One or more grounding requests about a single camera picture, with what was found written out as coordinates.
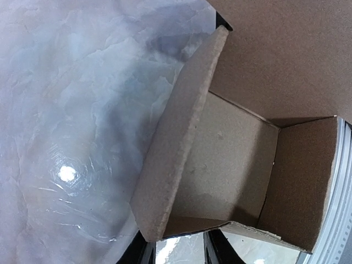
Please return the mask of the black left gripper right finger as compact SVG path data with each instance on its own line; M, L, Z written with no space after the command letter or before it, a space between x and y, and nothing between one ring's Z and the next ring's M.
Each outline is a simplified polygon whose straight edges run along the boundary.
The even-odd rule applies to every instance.
M245 264L220 229L203 233L206 264Z

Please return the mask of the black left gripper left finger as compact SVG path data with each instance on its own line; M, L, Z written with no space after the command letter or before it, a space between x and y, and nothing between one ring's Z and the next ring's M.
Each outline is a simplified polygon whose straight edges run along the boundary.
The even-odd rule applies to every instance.
M117 264L155 264L156 243L147 242L138 231Z

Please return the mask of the brown cardboard box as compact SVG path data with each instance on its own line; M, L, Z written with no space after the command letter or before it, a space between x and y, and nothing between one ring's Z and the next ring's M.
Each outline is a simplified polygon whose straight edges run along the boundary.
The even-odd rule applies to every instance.
M211 1L131 199L148 242L211 229L306 253L350 170L351 1Z

